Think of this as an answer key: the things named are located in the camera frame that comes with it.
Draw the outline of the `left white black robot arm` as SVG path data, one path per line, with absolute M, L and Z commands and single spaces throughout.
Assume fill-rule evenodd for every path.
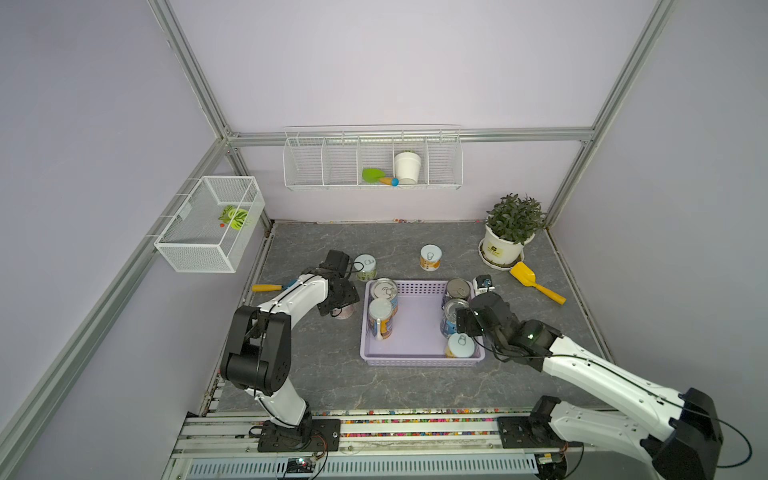
M 235 311 L 219 373 L 253 395 L 269 414 L 270 427 L 291 433 L 310 428 L 308 404 L 289 380 L 292 329 L 312 309 L 327 316 L 357 303 L 351 275 L 350 256 L 331 250 L 319 266 L 304 270 L 274 298 Z

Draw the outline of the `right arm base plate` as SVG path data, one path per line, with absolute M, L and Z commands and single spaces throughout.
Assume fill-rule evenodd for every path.
M 557 449 L 583 447 L 582 442 L 567 442 L 544 421 L 524 416 L 497 419 L 499 438 L 504 449 Z

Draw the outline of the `green label small can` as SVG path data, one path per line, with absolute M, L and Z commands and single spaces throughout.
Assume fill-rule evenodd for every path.
M 377 277 L 377 260 L 373 255 L 361 254 L 353 264 L 356 277 L 361 282 L 374 280 Z

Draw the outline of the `tall colourful snack tube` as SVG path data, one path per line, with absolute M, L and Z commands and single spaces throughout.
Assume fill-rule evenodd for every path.
M 387 299 L 378 298 L 370 302 L 368 320 L 374 339 L 383 341 L 391 336 L 393 313 L 393 306 Z

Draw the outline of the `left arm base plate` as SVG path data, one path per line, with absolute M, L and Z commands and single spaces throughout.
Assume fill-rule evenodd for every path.
M 298 427 L 278 426 L 266 421 L 258 434 L 260 453 L 336 452 L 341 440 L 341 422 L 308 417 Z

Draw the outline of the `blue soup can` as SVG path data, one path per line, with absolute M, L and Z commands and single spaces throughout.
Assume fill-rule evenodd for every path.
M 446 338 L 449 338 L 457 332 L 458 312 L 467 309 L 468 307 L 469 303 L 463 299 L 451 299 L 445 303 L 443 306 L 443 319 L 441 320 L 440 330 Z
M 385 299 L 392 305 L 393 315 L 398 311 L 398 287 L 390 278 L 379 278 L 375 280 L 370 290 L 373 299 Z

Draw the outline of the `yellow label small can front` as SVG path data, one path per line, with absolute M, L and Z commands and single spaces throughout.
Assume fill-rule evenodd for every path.
M 475 351 L 475 341 L 465 333 L 454 333 L 447 338 L 445 355 L 448 358 L 472 358 Z

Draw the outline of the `pink label small can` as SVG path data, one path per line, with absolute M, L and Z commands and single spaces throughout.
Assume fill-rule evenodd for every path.
M 356 307 L 354 305 L 347 305 L 345 307 L 334 309 L 331 312 L 331 316 L 337 319 L 349 319 L 354 315 Z

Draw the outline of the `dark purple can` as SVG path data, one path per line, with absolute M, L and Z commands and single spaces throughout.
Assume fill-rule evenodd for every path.
M 445 287 L 444 302 L 460 299 L 468 300 L 472 293 L 471 284 L 462 278 L 453 278 L 449 280 Z

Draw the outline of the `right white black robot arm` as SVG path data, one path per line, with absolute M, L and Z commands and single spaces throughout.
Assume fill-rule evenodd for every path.
M 654 384 L 589 352 L 539 320 L 521 321 L 494 292 L 456 311 L 457 330 L 482 338 L 502 362 L 565 380 L 611 406 L 595 411 L 543 396 L 526 417 L 499 420 L 506 448 L 593 445 L 634 458 L 663 479 L 712 479 L 724 437 L 714 402 Z

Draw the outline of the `orange label small can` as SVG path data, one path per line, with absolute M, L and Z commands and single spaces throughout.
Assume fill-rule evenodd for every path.
M 425 271 L 435 271 L 441 265 L 442 249 L 434 244 L 424 245 L 420 250 L 420 267 Z

